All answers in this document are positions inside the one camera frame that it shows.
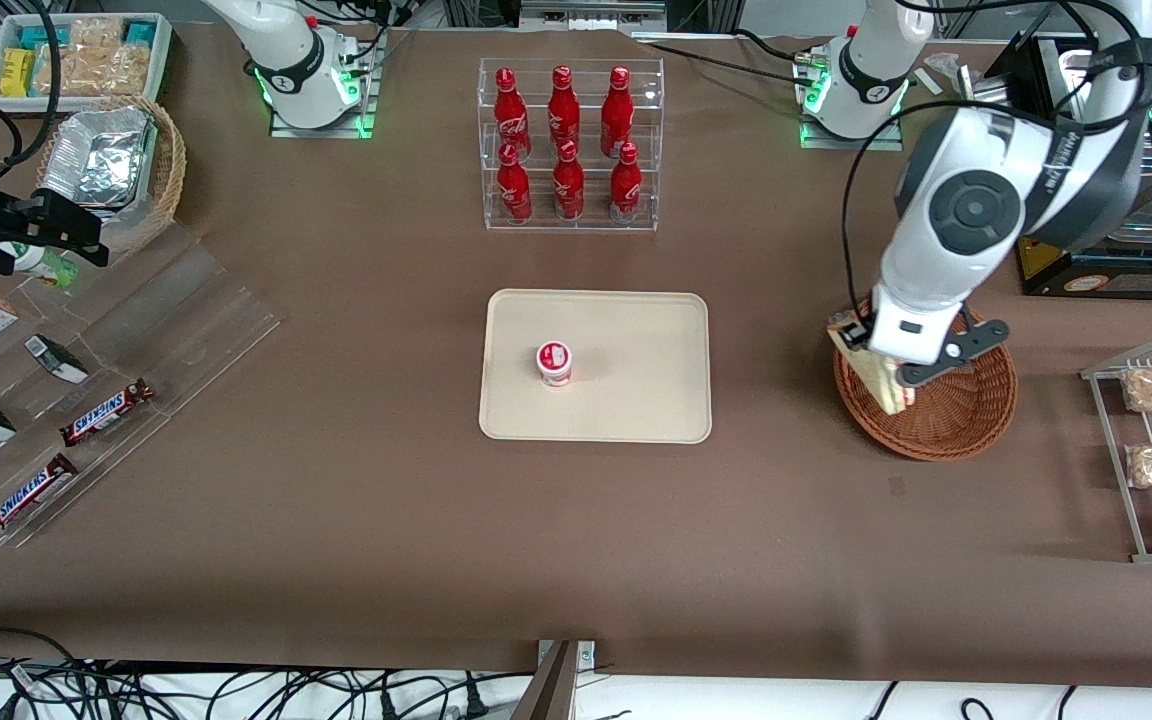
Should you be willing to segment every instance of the red and white cup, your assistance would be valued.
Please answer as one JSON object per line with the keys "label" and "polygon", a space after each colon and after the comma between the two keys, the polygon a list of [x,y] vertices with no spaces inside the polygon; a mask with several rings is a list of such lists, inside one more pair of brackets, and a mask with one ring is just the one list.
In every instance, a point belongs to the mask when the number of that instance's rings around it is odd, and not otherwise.
{"label": "red and white cup", "polygon": [[536,367],[540,379],[550,387],[563,387],[573,380],[573,351],[570,347],[548,341],[536,350]]}

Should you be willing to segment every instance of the acrylic bottle rack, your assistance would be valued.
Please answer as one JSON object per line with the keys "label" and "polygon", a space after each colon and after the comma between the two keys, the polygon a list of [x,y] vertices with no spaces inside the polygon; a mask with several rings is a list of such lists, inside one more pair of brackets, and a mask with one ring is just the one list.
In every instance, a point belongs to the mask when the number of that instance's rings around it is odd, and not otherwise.
{"label": "acrylic bottle rack", "polygon": [[[550,92],[553,70],[567,65],[573,70],[573,91],[579,100],[579,164],[585,168],[585,213],[564,220],[554,211],[554,164],[558,152],[550,141]],[[639,210],[630,223],[614,223],[609,214],[611,176],[616,160],[599,149],[602,131],[602,99],[607,96],[612,68],[630,70],[634,129],[630,141],[639,146],[643,170]],[[495,123],[495,73],[515,73],[518,94],[526,105],[531,132],[531,156],[522,161],[531,185],[531,219],[511,223],[500,202],[497,170],[500,136]],[[484,58],[479,62],[479,156],[483,164],[483,219],[490,229],[511,232],[654,232],[660,220],[660,158],[664,136],[664,60],[576,60]]]}

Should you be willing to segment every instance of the bottle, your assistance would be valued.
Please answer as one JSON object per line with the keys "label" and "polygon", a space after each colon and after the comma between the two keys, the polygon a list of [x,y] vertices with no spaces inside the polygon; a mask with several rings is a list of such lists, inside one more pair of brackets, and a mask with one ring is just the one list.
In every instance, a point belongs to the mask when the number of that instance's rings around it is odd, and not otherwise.
{"label": "bottle", "polygon": [[630,138],[634,127],[634,99],[630,97],[630,70],[621,65],[612,68],[612,88],[602,100],[602,154],[617,158],[621,143]]}
{"label": "bottle", "polygon": [[567,65],[554,68],[554,91],[550,96],[550,137],[554,147],[575,142],[579,150],[579,101],[573,92],[573,70]]}
{"label": "bottle", "polygon": [[15,259],[15,272],[38,278],[48,287],[69,287],[78,276],[78,265],[69,258],[61,258],[50,247],[26,245],[23,242],[0,242],[0,250]]}
{"label": "bottle", "polygon": [[500,169],[497,170],[500,202],[509,214],[509,223],[522,225],[531,218],[531,187],[526,170],[518,164],[518,150],[513,145],[500,146]]}
{"label": "bottle", "polygon": [[581,218],[585,211],[585,168],[576,159],[576,142],[558,146],[554,165],[554,213],[563,220]]}
{"label": "bottle", "polygon": [[639,185],[643,170],[639,169],[639,146],[627,142],[621,145],[621,161],[612,168],[612,220],[614,223],[634,222],[639,209]]}
{"label": "bottle", "polygon": [[495,115],[500,142],[515,146],[518,160],[526,160],[526,156],[531,156],[531,136],[526,135],[526,103],[522,101],[517,82],[509,68],[497,70]]}

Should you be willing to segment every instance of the clear acrylic shelf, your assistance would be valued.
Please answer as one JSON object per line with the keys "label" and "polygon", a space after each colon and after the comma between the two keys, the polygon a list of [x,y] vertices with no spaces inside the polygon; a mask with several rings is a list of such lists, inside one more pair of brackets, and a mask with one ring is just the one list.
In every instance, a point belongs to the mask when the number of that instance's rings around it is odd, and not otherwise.
{"label": "clear acrylic shelf", "polygon": [[[5,529],[0,544],[10,547],[73,506],[278,325],[179,223],[108,268],[82,265],[78,281],[63,290],[25,281],[5,300],[18,319],[0,333],[0,407],[17,434],[0,442],[0,503],[59,452],[79,470]],[[67,347],[88,379],[69,384],[41,369],[24,348],[33,333]],[[154,389],[152,400],[65,447],[61,427],[137,378]]]}
{"label": "clear acrylic shelf", "polygon": [[[585,168],[585,213],[563,220],[554,213],[553,170],[558,152],[550,141],[550,92],[553,70],[567,65],[573,70],[573,91],[579,100],[579,164]],[[643,170],[641,205],[629,225],[614,223],[611,209],[611,176],[616,160],[599,150],[602,131],[602,99],[607,96],[612,68],[630,70],[634,129],[630,138],[639,146]],[[531,156],[522,161],[531,185],[532,215],[513,223],[500,202],[495,174],[500,137],[495,124],[495,73],[515,73],[518,94],[526,105],[531,132]],[[660,220],[660,159],[664,151],[664,60],[575,60],[530,58],[484,58],[479,62],[479,156],[483,165],[483,219],[490,229],[513,232],[654,232]]]}

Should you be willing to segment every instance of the table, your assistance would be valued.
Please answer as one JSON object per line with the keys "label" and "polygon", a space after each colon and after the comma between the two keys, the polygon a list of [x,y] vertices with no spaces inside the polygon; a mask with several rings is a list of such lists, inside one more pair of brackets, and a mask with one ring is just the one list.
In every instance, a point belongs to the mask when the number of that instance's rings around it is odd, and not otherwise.
{"label": "table", "polygon": [[[972,461],[900,460],[838,401],[823,324],[846,304],[849,156],[797,147],[783,83],[666,56],[659,233],[559,242],[483,228],[477,60],[657,51],[419,32],[385,66],[374,138],[270,141],[233,32],[179,35],[179,218],[283,324],[0,548],[0,624],[85,657],[522,669],[563,635],[622,673],[1152,685],[1152,568],[1126,561],[1075,377],[1152,340],[1152,304],[1021,297],[1006,264],[973,305],[1011,325],[1010,432]],[[786,69],[749,44],[687,47]],[[983,67],[998,46],[952,51]],[[856,188],[862,282],[901,164],[871,156]],[[490,441],[477,357],[506,287],[698,293],[713,434]]]}

